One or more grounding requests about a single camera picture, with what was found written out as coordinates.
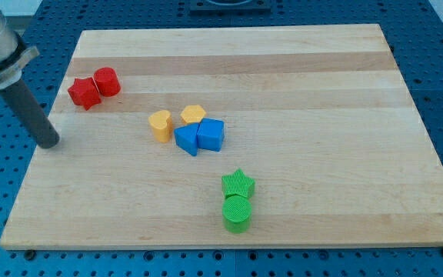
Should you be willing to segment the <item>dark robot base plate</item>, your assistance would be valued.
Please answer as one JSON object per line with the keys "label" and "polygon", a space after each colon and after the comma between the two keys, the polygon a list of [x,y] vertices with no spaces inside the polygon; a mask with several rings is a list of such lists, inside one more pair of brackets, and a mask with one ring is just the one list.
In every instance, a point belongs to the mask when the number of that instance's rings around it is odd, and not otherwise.
{"label": "dark robot base plate", "polygon": [[267,12],[271,10],[271,4],[272,0],[191,0],[189,13],[201,15],[209,12]]}

